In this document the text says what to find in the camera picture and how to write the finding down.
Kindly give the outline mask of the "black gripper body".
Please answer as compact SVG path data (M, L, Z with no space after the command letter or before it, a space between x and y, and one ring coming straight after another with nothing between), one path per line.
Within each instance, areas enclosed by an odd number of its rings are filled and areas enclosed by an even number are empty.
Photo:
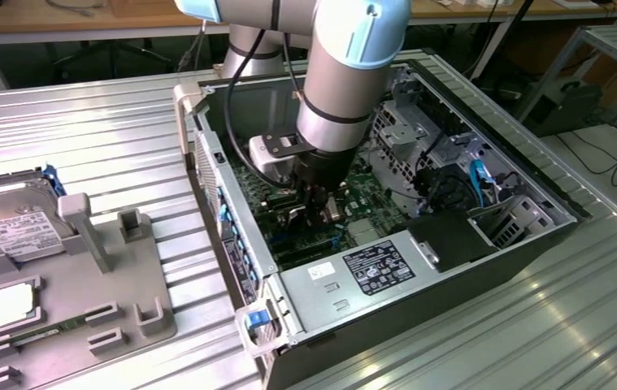
M293 169L297 187L321 188L328 192L337 190L349 174L354 159L356 148L340 152L316 149L298 154Z

